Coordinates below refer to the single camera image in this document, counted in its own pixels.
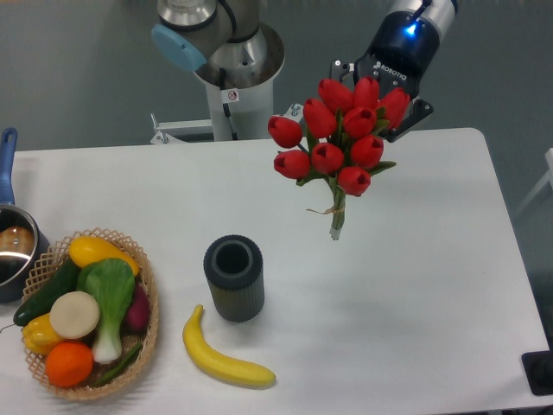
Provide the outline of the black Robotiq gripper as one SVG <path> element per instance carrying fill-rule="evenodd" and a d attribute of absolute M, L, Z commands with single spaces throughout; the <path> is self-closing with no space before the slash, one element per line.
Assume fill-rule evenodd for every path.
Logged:
<path fill-rule="evenodd" d="M 383 139 L 389 143 L 396 142 L 434 112 L 428 101 L 416 97 L 421 79 L 440 46 L 440 36 L 428 19 L 413 16 L 407 10 L 391 12 L 382 21 L 365 54 L 355 63 L 336 59 L 330 64 L 329 78 L 339 83 L 352 76 L 355 82 L 371 77 L 379 83 L 380 97 L 401 87 L 415 98 L 401 124 L 383 131 Z"/>

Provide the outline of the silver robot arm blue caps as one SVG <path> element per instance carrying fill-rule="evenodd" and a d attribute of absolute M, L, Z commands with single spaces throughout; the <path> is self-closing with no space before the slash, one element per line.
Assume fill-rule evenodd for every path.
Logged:
<path fill-rule="evenodd" d="M 210 117 L 155 123 L 153 143 L 211 134 L 216 141 L 267 138 L 273 114 L 273 80 L 284 63 L 279 34 L 259 19 L 258 1 L 160 1 L 160 21 L 151 30 L 158 50 L 205 86 Z M 459 10 L 457 1 L 396 1 L 363 56 L 337 60 L 329 75 L 355 83 L 369 76 L 386 95 L 402 87 L 410 104 L 399 126 L 380 136 L 396 141 L 428 117 L 433 107 L 419 97 L 419 84 Z"/>

